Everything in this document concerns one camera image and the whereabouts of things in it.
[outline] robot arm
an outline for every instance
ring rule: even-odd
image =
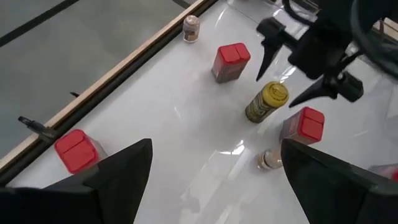
[[[308,25],[309,28],[299,40],[296,40],[286,33],[285,26],[273,17],[261,21],[257,31],[264,36],[261,42],[264,47],[264,58],[256,80],[262,77],[282,45],[285,45],[292,51],[288,61],[303,71],[308,78],[317,80],[296,97],[289,107],[321,96],[336,99],[340,94],[350,102],[355,102],[362,97],[364,92],[362,81],[344,69],[357,56],[368,52],[366,52],[367,49],[361,47],[360,51],[348,56],[345,53],[346,48],[353,39],[358,39],[358,30],[367,33],[378,20],[385,17],[394,18],[396,10],[393,9],[397,8],[398,2],[395,3],[394,0],[322,1],[320,2],[321,11],[315,22],[294,13],[289,0],[282,0],[282,2],[285,11],[293,19]],[[351,11],[354,9],[360,12],[354,15],[357,18],[352,18]],[[359,19],[361,21],[357,24],[359,27],[356,27],[356,30],[351,29],[350,26],[350,21],[353,19],[355,19],[354,22]]]

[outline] yellow lid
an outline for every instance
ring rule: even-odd
[[[262,99],[271,107],[278,108],[289,99],[289,91],[279,82],[269,82],[262,89]]]

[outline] white tabletop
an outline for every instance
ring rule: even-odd
[[[283,81],[290,101],[312,82],[285,61],[287,49],[255,82],[263,54],[258,19],[274,15],[291,33],[302,27],[262,2],[238,3],[216,3],[200,17],[196,43],[176,37],[75,126],[109,155],[152,139],[152,167],[135,223],[308,223],[284,170],[263,172],[254,160],[278,144],[280,123],[303,106],[325,115],[323,140],[314,148],[365,169],[398,162],[398,134],[391,131],[398,129],[398,104],[390,103],[398,91],[360,60],[349,68],[364,82],[356,103],[319,98],[280,108],[262,124],[250,122],[244,109],[267,82]],[[219,85],[210,73],[216,50],[236,42],[251,59],[238,80]],[[8,186],[45,187],[69,175],[50,148]]]

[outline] label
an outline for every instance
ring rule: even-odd
[[[255,123],[264,121],[276,108],[268,105],[262,98],[262,91],[260,91],[252,102],[246,107],[246,116]]]
[[[224,83],[239,78],[241,65],[223,65],[220,71],[218,83]]]

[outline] gray floor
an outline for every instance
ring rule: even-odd
[[[61,0],[0,0],[0,36]],[[172,0],[81,0],[0,48],[0,158],[183,8]]]

